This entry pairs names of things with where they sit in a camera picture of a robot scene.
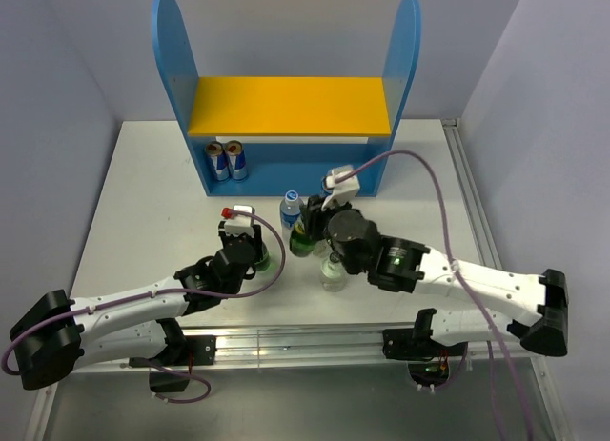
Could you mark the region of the green Perrier bottle red label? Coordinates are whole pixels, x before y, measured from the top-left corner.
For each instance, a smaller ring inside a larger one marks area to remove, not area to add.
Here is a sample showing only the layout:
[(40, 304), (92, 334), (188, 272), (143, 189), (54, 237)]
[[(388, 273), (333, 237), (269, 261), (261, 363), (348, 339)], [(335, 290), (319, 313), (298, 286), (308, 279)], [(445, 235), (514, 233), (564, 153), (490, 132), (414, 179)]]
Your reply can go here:
[(266, 271), (271, 265), (271, 258), (265, 243), (262, 243), (257, 251), (254, 267), (257, 271)]

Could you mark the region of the green Perrier lemon bottle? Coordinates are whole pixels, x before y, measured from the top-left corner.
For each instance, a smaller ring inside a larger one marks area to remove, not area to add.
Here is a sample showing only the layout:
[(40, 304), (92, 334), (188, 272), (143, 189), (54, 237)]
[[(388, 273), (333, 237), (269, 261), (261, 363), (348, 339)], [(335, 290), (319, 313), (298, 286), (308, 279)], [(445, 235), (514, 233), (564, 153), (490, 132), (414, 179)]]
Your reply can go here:
[(290, 235), (289, 248), (294, 256), (305, 258), (310, 255), (322, 256), (326, 250), (326, 244), (324, 241), (315, 240), (308, 235), (302, 221), (298, 220)]

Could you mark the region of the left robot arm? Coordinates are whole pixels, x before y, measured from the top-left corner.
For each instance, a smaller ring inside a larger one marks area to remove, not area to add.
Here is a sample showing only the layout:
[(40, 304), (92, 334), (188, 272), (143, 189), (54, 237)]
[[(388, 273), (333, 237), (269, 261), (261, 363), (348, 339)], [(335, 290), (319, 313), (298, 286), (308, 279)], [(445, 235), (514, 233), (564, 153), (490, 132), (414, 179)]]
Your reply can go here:
[(120, 358), (181, 360), (187, 342), (178, 318), (237, 297), (266, 250), (259, 225), (231, 232), (221, 223), (218, 234), (216, 254), (147, 287), (90, 298), (43, 295), (10, 329), (23, 388), (39, 390), (75, 369)]

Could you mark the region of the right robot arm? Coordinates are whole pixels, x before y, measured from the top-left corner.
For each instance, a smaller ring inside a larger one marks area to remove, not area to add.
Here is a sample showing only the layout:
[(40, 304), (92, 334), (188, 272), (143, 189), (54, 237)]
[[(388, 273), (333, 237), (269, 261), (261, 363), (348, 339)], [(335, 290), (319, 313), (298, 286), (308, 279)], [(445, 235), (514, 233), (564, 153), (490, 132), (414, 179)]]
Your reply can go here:
[(383, 353), (395, 360), (425, 360), (462, 354), (469, 342), (517, 342), (550, 357), (568, 352), (568, 296), (563, 272), (500, 271), (450, 261), (432, 247), (381, 234), (351, 204), (326, 208), (318, 195), (301, 206), (304, 235), (325, 240), (350, 275), (365, 274), (370, 285), (389, 292), (430, 294), (471, 301), (469, 310), (426, 308), (406, 329), (383, 333)]

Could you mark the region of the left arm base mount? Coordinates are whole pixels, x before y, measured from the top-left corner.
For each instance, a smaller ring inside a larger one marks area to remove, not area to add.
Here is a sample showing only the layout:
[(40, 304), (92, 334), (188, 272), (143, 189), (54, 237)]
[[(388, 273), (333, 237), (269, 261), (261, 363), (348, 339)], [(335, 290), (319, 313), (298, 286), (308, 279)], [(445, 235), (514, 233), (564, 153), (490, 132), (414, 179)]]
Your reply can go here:
[[(216, 337), (213, 335), (187, 336), (182, 346), (167, 347), (151, 359), (130, 358), (130, 368), (149, 369), (149, 389), (152, 396), (168, 404), (190, 404), (206, 399), (211, 391), (211, 384), (194, 373), (195, 366), (210, 366), (214, 363)], [(175, 393), (184, 392), (192, 381), (204, 386), (204, 392), (197, 397), (177, 398)]]

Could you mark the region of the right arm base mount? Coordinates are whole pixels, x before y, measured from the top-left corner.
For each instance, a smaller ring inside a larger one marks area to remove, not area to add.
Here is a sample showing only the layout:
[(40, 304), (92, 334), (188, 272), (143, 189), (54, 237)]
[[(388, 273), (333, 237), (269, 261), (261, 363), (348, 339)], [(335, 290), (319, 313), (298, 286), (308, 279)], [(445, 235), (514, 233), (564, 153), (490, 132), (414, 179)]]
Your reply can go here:
[(415, 328), (385, 329), (382, 339), (384, 357), (405, 362), (419, 392), (435, 394), (448, 387), (465, 367), (467, 343), (444, 346), (433, 341), (428, 333), (417, 336)]

